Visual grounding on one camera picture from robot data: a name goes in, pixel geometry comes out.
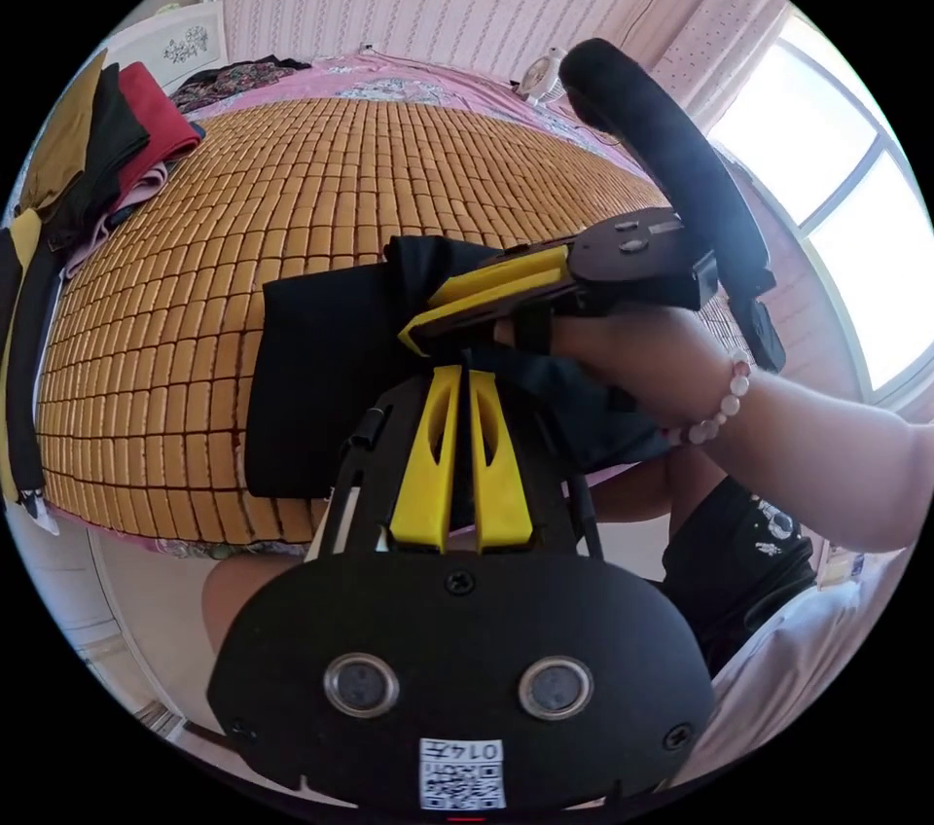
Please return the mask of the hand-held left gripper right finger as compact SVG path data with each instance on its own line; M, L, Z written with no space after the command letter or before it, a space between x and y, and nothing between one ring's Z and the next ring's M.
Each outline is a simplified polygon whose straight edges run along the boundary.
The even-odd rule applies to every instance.
M533 524L494 375L468 375L474 521L482 554L527 546Z

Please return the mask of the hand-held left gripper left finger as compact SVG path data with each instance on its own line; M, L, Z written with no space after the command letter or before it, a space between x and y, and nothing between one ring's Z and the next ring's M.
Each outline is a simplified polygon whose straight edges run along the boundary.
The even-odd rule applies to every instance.
M389 533L398 546L442 553L449 537L461 368L434 370L417 417Z

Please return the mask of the person's right hand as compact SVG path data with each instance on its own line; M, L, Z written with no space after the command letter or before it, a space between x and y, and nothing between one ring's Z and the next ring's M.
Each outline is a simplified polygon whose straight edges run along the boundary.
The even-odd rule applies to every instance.
M553 316L549 345L552 356L628 394L663 429L715 418L733 393L734 361L690 311L643 306L603 318Z

